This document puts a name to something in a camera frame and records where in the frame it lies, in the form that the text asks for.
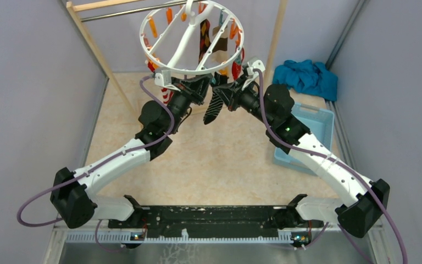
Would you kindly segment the black striped sock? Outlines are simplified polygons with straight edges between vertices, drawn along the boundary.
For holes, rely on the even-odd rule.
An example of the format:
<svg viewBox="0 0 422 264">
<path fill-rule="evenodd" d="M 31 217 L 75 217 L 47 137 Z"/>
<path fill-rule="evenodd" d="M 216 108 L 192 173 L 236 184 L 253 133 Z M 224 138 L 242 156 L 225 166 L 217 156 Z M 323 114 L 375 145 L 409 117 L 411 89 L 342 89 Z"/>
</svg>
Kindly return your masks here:
<svg viewBox="0 0 422 264">
<path fill-rule="evenodd" d="M 214 91 L 214 88 L 220 85 L 227 84 L 228 79 L 229 78 L 227 75 L 222 75 L 219 72 L 214 73 L 214 79 L 210 84 L 212 87 L 212 98 L 203 117 L 204 125 L 208 125 L 211 122 L 215 121 L 221 109 L 223 108 L 224 102 L 219 97 L 219 95 Z"/>
</svg>

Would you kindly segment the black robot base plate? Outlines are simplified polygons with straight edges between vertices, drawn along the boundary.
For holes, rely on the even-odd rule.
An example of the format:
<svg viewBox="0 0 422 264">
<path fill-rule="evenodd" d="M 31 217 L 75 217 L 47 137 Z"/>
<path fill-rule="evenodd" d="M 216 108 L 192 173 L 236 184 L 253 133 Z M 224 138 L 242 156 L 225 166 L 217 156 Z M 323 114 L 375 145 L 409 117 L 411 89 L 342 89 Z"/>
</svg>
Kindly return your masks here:
<svg viewBox="0 0 422 264">
<path fill-rule="evenodd" d="M 110 220 L 111 229 L 138 228 L 148 238 L 276 238 L 286 228 L 321 228 L 323 221 L 302 220 L 288 206 L 148 206 L 125 221 Z"/>
</svg>

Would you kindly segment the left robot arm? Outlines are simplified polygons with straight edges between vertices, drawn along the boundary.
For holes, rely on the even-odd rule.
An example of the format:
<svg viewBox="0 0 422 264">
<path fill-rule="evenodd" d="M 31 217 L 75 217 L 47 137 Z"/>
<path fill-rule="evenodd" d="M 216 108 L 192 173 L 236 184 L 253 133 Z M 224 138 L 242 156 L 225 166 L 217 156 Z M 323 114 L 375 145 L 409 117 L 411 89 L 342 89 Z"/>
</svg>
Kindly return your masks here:
<svg viewBox="0 0 422 264">
<path fill-rule="evenodd" d="M 143 128 L 120 149 L 88 166 L 56 172 L 55 190 L 50 201 L 68 228 L 75 229 L 90 220 L 122 221 L 134 228 L 143 220 L 142 207 L 130 195 L 101 197 L 98 192 L 126 172 L 162 155 L 171 145 L 191 104 L 201 105 L 213 80 L 212 74 L 190 79 L 172 77 L 177 90 L 168 104 L 155 100 L 142 107 L 139 121 Z"/>
</svg>

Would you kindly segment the red snowflake sock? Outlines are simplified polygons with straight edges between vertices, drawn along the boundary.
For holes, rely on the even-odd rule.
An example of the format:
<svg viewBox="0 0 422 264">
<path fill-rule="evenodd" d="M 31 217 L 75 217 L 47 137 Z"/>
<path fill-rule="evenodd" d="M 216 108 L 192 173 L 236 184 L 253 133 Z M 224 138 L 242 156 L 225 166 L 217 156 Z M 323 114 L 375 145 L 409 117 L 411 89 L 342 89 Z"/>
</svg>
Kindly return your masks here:
<svg viewBox="0 0 422 264">
<path fill-rule="evenodd" d="M 236 59 L 232 63 L 231 73 L 233 80 L 237 80 L 242 71 L 242 63 L 245 58 L 245 48 L 242 47 Z"/>
</svg>

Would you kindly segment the white round clip hanger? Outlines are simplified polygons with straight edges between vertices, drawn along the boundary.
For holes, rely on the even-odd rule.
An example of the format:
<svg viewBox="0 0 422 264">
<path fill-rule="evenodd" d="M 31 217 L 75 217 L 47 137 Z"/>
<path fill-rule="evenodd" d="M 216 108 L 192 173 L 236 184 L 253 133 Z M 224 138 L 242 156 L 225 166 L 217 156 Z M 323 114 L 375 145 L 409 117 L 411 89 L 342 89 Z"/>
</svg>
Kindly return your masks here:
<svg viewBox="0 0 422 264">
<path fill-rule="evenodd" d="M 158 34 L 161 34 L 166 27 L 168 26 L 168 14 L 177 14 L 179 11 L 179 6 L 174 6 L 168 9 L 162 9 L 155 13 L 154 18 L 145 26 L 144 33 L 145 38 L 148 41 L 149 46 L 153 46 L 157 38 L 154 37 L 152 33 L 151 26 L 154 25 L 155 31 Z M 204 9 L 203 1 L 194 2 L 192 10 L 195 14 L 200 14 Z M 214 8 L 207 18 L 210 22 L 209 29 L 209 38 L 210 44 L 213 40 L 219 39 L 216 37 L 219 28 L 222 26 L 227 15 L 221 10 Z M 160 44 L 160 47 L 155 50 L 153 55 L 157 57 L 161 62 L 167 63 L 172 56 L 174 55 L 178 44 L 180 43 L 181 38 L 183 37 L 185 30 L 187 29 L 188 22 L 186 21 L 186 15 L 182 14 L 179 17 L 175 24 L 171 27 L 168 36 L 166 36 L 163 42 Z M 228 40 L 228 58 L 231 57 L 237 48 L 237 43 L 240 40 L 238 37 L 231 37 L 230 32 L 232 30 L 232 23 L 228 23 L 227 28 L 229 30 L 229 40 Z M 179 69 L 195 69 L 199 57 L 199 29 L 200 24 L 193 31 L 192 36 L 187 43 L 186 49 L 183 55 L 179 58 L 179 61 L 176 64 L 176 67 Z M 205 68 L 211 68 L 216 66 L 218 63 L 213 61 L 211 55 L 204 64 Z M 218 72 L 222 74 L 231 74 L 232 63 L 226 67 L 226 69 L 220 70 Z"/>
</svg>

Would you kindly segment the black orange sock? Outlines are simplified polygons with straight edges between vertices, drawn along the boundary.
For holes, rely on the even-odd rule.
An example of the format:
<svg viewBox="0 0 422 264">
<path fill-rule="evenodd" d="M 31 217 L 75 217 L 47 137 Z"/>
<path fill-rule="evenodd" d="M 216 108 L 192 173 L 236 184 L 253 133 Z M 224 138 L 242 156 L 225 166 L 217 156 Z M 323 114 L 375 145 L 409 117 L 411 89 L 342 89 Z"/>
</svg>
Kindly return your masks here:
<svg viewBox="0 0 422 264">
<path fill-rule="evenodd" d="M 209 29 L 210 29 L 210 22 L 208 19 L 203 20 L 200 23 L 199 29 L 199 57 L 198 62 L 202 61 L 202 58 L 208 51 L 210 46 L 210 38 L 209 38 Z"/>
</svg>

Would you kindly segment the red white striped sock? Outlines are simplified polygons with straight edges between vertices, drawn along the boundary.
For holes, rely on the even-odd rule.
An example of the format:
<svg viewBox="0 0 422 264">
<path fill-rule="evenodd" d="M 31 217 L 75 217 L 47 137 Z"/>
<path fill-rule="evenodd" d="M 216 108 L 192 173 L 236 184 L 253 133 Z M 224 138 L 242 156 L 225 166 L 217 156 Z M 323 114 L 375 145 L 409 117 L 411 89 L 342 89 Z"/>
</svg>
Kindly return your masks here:
<svg viewBox="0 0 422 264">
<path fill-rule="evenodd" d="M 156 69 L 158 69 L 159 68 L 159 66 L 158 65 L 156 65 L 152 60 L 150 60 L 150 59 L 148 59 L 147 60 L 147 62 L 146 62 L 146 64 L 147 64 L 147 66 L 148 66 L 148 69 L 152 72 L 152 73 L 155 73 L 156 72 Z M 171 100 L 171 98 L 172 98 L 172 95 L 173 95 L 173 92 L 171 91 L 171 90 L 169 90 L 169 89 L 167 89 L 167 88 L 161 88 L 161 92 L 162 92 L 162 101 L 163 101 L 163 103 L 165 104 L 165 105 L 167 105 L 169 102 L 170 102 L 170 100 Z"/>
</svg>

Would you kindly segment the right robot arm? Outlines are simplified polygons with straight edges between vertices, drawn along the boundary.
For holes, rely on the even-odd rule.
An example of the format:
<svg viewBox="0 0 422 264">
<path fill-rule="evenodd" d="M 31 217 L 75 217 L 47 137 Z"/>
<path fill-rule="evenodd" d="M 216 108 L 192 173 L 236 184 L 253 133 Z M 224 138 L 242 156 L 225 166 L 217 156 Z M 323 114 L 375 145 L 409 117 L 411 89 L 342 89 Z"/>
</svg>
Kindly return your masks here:
<svg viewBox="0 0 422 264">
<path fill-rule="evenodd" d="M 340 225 L 350 235 L 362 238 L 381 217 L 393 224 L 387 211 L 390 186 L 372 181 L 343 163 L 313 132 L 292 114 L 294 100 L 283 85 L 271 84 L 265 92 L 254 91 L 256 82 L 213 88 L 231 111 L 239 107 L 262 121 L 270 142 L 303 163 L 337 194 L 336 199 L 298 195 L 287 212 L 289 223 L 301 227 L 307 221 Z"/>
</svg>

